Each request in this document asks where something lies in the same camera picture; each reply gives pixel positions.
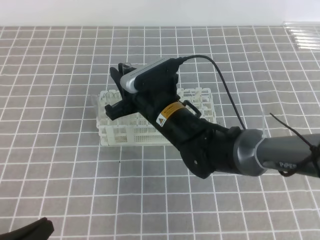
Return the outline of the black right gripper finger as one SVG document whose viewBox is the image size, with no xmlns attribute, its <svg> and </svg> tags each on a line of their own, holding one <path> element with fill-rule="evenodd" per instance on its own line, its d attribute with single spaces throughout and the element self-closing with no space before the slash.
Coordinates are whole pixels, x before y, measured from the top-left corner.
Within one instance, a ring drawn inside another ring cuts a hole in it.
<svg viewBox="0 0 320 240">
<path fill-rule="evenodd" d="M 0 235 L 0 240 L 48 240 L 55 231 L 53 222 L 43 217 L 29 225 Z"/>
</svg>

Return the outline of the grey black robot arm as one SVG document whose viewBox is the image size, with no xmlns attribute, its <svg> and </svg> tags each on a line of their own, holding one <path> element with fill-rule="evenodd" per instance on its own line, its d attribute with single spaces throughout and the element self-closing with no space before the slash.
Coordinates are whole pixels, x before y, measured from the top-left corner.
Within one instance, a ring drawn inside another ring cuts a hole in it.
<svg viewBox="0 0 320 240">
<path fill-rule="evenodd" d="M 156 65 L 133 68 L 120 63 L 110 76 L 121 101 L 106 105 L 105 113 L 116 120 L 140 113 L 180 152 L 186 167 L 206 179 L 215 171 L 257 177 L 268 169 L 282 176 L 320 175 L 318 134 L 263 137 L 258 129 L 230 128 L 211 123 L 177 93 L 181 62 L 171 58 Z"/>
</svg>

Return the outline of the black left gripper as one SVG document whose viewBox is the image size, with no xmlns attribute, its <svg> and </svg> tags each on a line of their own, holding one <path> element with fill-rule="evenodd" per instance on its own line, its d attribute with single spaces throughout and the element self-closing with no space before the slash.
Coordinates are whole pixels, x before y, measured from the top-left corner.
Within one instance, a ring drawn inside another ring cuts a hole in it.
<svg viewBox="0 0 320 240">
<path fill-rule="evenodd" d="M 153 90 L 137 92 L 134 86 L 135 76 L 132 72 L 136 71 L 135 67 L 127 69 L 128 72 L 123 74 L 115 67 L 110 67 L 110 76 L 115 82 L 123 100 L 110 105 L 107 104 L 105 114 L 111 119 L 116 120 L 137 112 L 137 110 L 157 129 L 163 127 L 176 111 L 185 109 L 189 106 L 194 113 L 190 116 L 200 117 L 200 112 L 189 101 L 180 102 L 177 94 L 177 83 L 179 76 L 176 73 L 168 82 L 167 86 L 158 87 Z"/>
</svg>

